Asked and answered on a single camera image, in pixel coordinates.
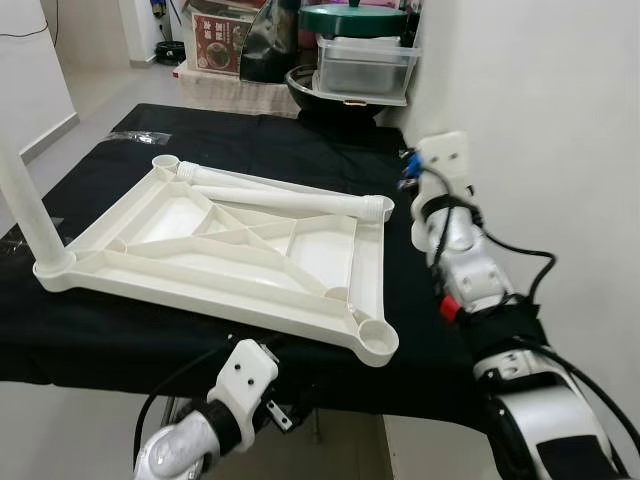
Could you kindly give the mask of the clear plastic storage bin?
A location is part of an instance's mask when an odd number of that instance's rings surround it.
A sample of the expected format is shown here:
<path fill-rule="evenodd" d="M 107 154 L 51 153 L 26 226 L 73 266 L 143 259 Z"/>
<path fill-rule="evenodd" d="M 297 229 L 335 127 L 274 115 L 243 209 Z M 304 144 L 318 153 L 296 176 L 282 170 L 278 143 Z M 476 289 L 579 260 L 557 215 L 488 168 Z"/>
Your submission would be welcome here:
<path fill-rule="evenodd" d="M 397 106 L 408 104 L 407 88 L 421 51 L 398 37 L 321 37 L 317 40 L 314 90 L 329 96 Z"/>

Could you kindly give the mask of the red printed cardboard box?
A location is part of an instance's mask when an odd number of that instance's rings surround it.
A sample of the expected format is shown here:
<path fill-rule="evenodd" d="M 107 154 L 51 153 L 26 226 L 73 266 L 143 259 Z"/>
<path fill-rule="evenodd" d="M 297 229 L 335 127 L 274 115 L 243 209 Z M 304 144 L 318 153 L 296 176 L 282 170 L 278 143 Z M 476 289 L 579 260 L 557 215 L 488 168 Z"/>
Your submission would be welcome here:
<path fill-rule="evenodd" d="M 241 55 L 252 20 L 193 13 L 187 46 L 188 68 L 201 72 L 239 76 Z"/>

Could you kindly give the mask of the black plastic bag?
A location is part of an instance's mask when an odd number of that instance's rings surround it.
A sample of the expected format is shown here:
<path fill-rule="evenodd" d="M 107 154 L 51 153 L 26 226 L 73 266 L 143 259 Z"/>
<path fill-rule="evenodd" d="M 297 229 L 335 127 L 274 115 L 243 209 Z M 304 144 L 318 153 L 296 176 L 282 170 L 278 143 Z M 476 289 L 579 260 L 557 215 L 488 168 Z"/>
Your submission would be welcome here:
<path fill-rule="evenodd" d="M 266 0 L 239 55 L 239 79 L 282 84 L 300 58 L 298 19 L 305 0 Z"/>

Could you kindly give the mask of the white plastic children table top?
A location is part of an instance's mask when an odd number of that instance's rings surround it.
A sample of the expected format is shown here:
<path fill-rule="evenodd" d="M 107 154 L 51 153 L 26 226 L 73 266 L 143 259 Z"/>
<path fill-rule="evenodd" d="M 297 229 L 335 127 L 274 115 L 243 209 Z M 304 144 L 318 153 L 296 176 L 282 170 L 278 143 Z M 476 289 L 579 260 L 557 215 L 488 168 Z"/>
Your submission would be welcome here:
<path fill-rule="evenodd" d="M 210 200 L 160 155 L 73 241 L 74 288 L 220 317 L 348 349 L 387 365 L 384 225 Z"/>

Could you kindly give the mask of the black round robot vacuum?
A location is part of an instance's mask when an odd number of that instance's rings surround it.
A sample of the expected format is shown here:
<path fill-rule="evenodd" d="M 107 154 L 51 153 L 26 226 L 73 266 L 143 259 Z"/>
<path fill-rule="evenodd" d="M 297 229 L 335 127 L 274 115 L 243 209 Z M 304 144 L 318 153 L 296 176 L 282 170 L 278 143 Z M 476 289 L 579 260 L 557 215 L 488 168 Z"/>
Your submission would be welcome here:
<path fill-rule="evenodd" d="M 178 67 L 187 59 L 186 44 L 183 41 L 156 42 L 154 60 L 157 64 Z"/>

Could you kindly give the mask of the beige cloth covered shelf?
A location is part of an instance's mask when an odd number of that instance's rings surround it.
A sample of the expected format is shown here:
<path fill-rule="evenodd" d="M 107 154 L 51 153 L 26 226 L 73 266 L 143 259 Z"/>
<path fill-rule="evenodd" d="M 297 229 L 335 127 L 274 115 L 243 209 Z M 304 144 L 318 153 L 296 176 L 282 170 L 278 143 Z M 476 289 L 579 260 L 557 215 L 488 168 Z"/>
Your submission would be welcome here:
<path fill-rule="evenodd" d="M 300 106 L 285 84 L 242 82 L 238 76 L 178 69 L 174 72 L 187 108 L 297 118 Z"/>

